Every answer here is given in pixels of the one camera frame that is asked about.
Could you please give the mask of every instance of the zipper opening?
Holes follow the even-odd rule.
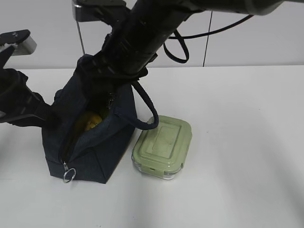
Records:
[[[81,128],[79,132],[76,131],[77,121],[82,117],[85,111],[92,111],[98,114],[99,112],[97,110],[100,111],[101,109],[104,109],[104,111],[106,110],[106,112],[103,115],[101,115],[103,120],[109,115],[110,110],[112,108],[112,104],[116,99],[116,93],[108,93],[105,97],[106,99],[102,99],[102,98],[98,99],[99,96],[96,96],[95,98],[91,99],[91,101],[89,101],[86,104],[85,108],[79,113],[76,120],[73,122],[71,129],[69,130],[69,133],[67,134],[68,135],[67,143],[63,146],[63,148],[58,153],[59,163],[63,165],[68,164],[69,159],[72,156],[72,153],[75,149],[75,146],[79,138],[83,135],[83,133],[86,132],[84,128],[83,129]]]

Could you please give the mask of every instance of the metal ring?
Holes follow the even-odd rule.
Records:
[[[72,176],[72,178],[71,178],[70,180],[66,180],[67,174],[68,174],[69,172],[71,172],[71,171],[74,171],[74,175]],[[67,170],[67,171],[65,172],[65,174],[63,175],[63,182],[64,182],[65,184],[67,184],[67,183],[71,182],[72,180],[74,180],[75,176],[76,176],[76,169],[71,168],[71,169]]]

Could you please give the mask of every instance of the white wall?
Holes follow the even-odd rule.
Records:
[[[135,0],[127,0],[131,7]],[[194,15],[180,27],[182,35],[206,32],[210,12]],[[214,13],[212,29],[235,22],[243,15]],[[31,56],[12,57],[6,67],[73,68],[82,55],[71,0],[1,0],[0,33],[29,29],[38,43]],[[304,4],[285,3],[266,17],[255,17],[237,28],[210,37],[207,66],[304,64]],[[86,52],[96,53],[110,27],[101,22],[81,23]],[[206,38],[187,40],[190,61],[202,66]],[[183,57],[177,41],[168,47]],[[152,67],[178,67],[161,49]]]

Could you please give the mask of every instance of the zipper pull ring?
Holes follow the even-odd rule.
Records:
[[[68,166],[67,166],[67,164],[65,162],[63,163],[63,167],[65,168],[65,171],[66,171],[65,174],[63,175],[63,182],[65,184],[67,184],[67,183],[71,182],[72,180],[74,180],[74,178],[76,176],[76,169],[74,169],[74,168],[69,169]],[[74,174],[73,174],[73,176],[72,176],[72,178],[70,180],[67,180],[67,175],[70,172],[74,172]]]

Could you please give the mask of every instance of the green plastic lid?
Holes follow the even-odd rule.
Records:
[[[172,179],[185,164],[191,139],[189,123],[160,116],[159,126],[143,131],[139,137],[133,149],[133,162],[144,173]]]

